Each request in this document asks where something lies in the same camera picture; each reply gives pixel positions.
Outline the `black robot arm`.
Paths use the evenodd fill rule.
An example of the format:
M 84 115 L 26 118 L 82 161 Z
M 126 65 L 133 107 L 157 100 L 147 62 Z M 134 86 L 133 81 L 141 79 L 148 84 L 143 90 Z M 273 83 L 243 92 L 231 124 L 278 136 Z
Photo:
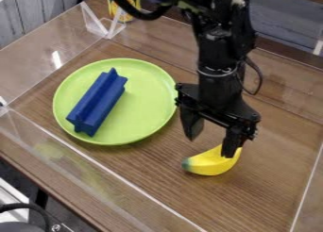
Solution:
M 199 45 L 199 82 L 176 85 L 184 133 L 195 139 L 207 121 L 227 129 L 222 156 L 232 158 L 255 138 L 259 112 L 246 103 L 246 69 L 259 66 L 248 57 L 256 33 L 250 18 L 250 0 L 151 0 L 159 7 L 140 11 L 128 0 L 114 0 L 136 18 L 153 21 L 173 7 L 187 16 Z

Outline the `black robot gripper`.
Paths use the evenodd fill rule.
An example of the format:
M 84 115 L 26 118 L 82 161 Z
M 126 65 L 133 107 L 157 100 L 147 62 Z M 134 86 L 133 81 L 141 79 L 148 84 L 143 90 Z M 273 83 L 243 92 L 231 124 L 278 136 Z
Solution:
M 260 113 L 243 98 L 246 68 L 199 70 L 197 83 L 177 83 L 176 105 L 181 111 L 185 136 L 193 141 L 211 121 L 227 130 L 222 156 L 234 158 L 247 140 L 254 140 Z

